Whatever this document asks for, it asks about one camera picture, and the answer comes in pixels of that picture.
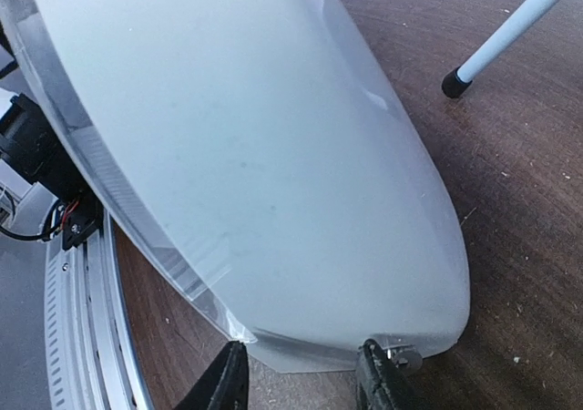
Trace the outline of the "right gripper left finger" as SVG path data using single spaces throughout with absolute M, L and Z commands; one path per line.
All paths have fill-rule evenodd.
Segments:
M 249 408 L 250 370 L 247 347 L 227 342 L 176 410 L 244 410 Z

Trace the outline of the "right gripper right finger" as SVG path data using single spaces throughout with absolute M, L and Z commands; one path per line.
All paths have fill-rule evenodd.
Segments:
M 419 395 L 375 340 L 360 347 L 355 374 L 357 409 L 419 408 Z

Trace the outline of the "white wedge-shaped holder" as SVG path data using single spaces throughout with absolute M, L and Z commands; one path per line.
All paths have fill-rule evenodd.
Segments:
M 1 0 L 34 97 L 157 271 L 281 373 L 443 353 L 454 206 L 340 0 Z

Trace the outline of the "white folding music stand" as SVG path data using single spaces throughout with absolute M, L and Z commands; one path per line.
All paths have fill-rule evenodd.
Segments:
M 559 0 L 525 0 L 508 19 L 459 67 L 444 76 L 441 89 L 460 98 L 474 78 L 516 42 Z

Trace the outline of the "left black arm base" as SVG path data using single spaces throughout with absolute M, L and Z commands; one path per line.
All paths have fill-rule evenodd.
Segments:
M 104 209 L 62 146 L 45 114 L 24 94 L 12 96 L 1 118 L 1 160 L 29 183 L 40 183 L 55 197 L 38 234 L 1 229 L 18 241 L 49 241 L 62 236 L 62 248 L 80 246 L 103 226 Z

